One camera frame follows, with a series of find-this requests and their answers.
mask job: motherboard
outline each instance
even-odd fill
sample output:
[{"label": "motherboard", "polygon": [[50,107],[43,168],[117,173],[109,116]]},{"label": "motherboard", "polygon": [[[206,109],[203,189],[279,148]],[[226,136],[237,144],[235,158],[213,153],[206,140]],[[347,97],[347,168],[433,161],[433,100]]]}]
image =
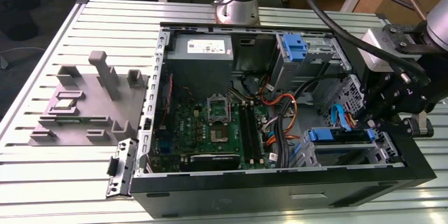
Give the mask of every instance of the motherboard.
[{"label": "motherboard", "polygon": [[151,172],[270,168],[259,133],[265,106],[221,101],[178,104],[173,134],[158,133]]}]

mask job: green motherboard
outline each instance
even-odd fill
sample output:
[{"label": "green motherboard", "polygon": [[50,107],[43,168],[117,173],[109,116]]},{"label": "green motherboard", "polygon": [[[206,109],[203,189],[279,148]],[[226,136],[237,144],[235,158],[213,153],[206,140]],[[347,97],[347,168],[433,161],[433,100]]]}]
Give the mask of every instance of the green motherboard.
[{"label": "green motherboard", "polygon": [[[245,136],[242,134],[241,104],[231,103],[207,107],[207,103],[179,104],[175,109],[175,130],[171,139],[158,139],[159,154],[150,157],[153,172],[182,172],[182,162],[193,155],[239,155],[239,169],[270,168],[267,154],[262,148],[262,136],[258,136],[255,148],[261,149],[262,159],[250,161],[245,158]],[[266,108],[253,106],[255,127],[261,127],[267,118]],[[209,122],[209,111],[214,116],[225,116],[230,109],[230,122]]]}]

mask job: gray 3d printed holder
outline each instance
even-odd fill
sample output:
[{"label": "gray 3d printed holder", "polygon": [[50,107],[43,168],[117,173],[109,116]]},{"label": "gray 3d printed holder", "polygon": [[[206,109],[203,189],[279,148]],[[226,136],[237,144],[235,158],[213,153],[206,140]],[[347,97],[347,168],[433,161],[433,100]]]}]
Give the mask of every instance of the gray 3d printed holder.
[{"label": "gray 3d printed holder", "polygon": [[49,107],[31,135],[30,145],[117,145],[137,137],[149,76],[139,70],[117,74],[106,52],[93,51],[98,74],[63,66]]}]

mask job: white label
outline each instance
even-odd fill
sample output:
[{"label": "white label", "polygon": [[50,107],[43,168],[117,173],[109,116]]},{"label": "white label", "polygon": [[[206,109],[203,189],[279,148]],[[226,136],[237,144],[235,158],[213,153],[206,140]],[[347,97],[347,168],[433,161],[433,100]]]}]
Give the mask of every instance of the white label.
[{"label": "white label", "polygon": [[271,161],[278,162],[278,157],[279,157],[278,154],[275,154],[275,153],[270,153],[270,160],[271,160]]},{"label": "white label", "polygon": [[273,92],[274,91],[274,86],[271,84],[266,85],[266,88]]},{"label": "white label", "polygon": [[191,39],[189,41],[190,54],[226,54],[225,40]]}]

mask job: aluminum table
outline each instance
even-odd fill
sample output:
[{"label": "aluminum table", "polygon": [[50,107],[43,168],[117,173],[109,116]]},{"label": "aluminum table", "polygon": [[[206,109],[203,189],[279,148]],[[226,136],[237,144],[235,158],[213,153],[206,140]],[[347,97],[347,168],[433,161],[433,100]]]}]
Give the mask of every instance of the aluminum table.
[{"label": "aluminum table", "polygon": [[[373,14],[329,12],[358,37],[386,24]],[[261,8],[267,26],[325,27],[309,10]],[[0,223],[141,222],[153,218],[133,199],[106,200],[109,159],[115,146],[33,147],[30,134],[59,84],[61,65],[95,73],[89,55],[109,54],[118,73],[155,71],[161,22],[214,23],[210,5],[115,0],[78,3],[0,123]],[[448,223],[448,105],[430,114],[435,136],[417,142],[438,179],[351,208],[210,216],[191,223]]]}]

